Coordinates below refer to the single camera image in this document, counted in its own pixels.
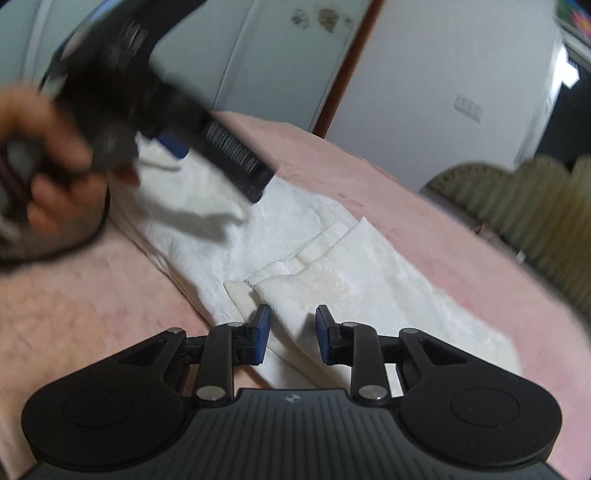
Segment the logo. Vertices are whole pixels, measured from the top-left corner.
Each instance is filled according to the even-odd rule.
[[[292,405],[295,405],[296,403],[302,401],[302,397],[300,397],[299,395],[297,395],[295,393],[292,393],[291,395],[286,396],[285,401],[288,401]]]

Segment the wooden door frame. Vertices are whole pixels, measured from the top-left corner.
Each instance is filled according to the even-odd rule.
[[[324,138],[328,133],[330,124],[335,117],[335,113],[339,107],[340,101],[343,99],[343,95],[345,94],[345,91],[349,86],[349,82],[353,77],[355,67],[359,63],[361,53],[363,52],[369,37],[374,31],[374,26],[382,11],[384,3],[386,3],[386,0],[372,0],[365,17],[363,18],[363,22],[361,23],[361,26],[355,35],[355,39],[349,47],[349,51],[347,52],[345,60],[339,69],[335,82],[333,83],[330,93],[326,98],[324,106],[320,111],[320,115],[318,116],[318,120],[314,126],[314,130],[312,131],[314,135]]]

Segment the poster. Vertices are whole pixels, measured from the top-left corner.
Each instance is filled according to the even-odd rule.
[[[558,0],[556,16],[567,31],[591,44],[591,15],[580,2]]]

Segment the ribbed black surface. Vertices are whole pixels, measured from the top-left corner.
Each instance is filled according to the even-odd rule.
[[[556,480],[547,465],[472,472],[415,447],[381,408],[342,390],[244,390],[229,407],[202,410],[183,437],[131,469],[79,473],[39,465],[27,480]]]

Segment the pink blanket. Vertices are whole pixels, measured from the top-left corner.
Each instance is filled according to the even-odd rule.
[[[563,431],[551,464],[571,480],[591,477],[591,348],[569,309],[517,265],[396,180],[285,124],[226,119],[281,167],[279,175],[366,216],[436,286],[513,338],[524,375],[558,399]],[[113,227],[91,248],[0,279],[0,459],[9,476],[33,459],[20,412],[39,387],[178,325],[206,331],[175,287]],[[261,385],[241,373],[243,386]]]

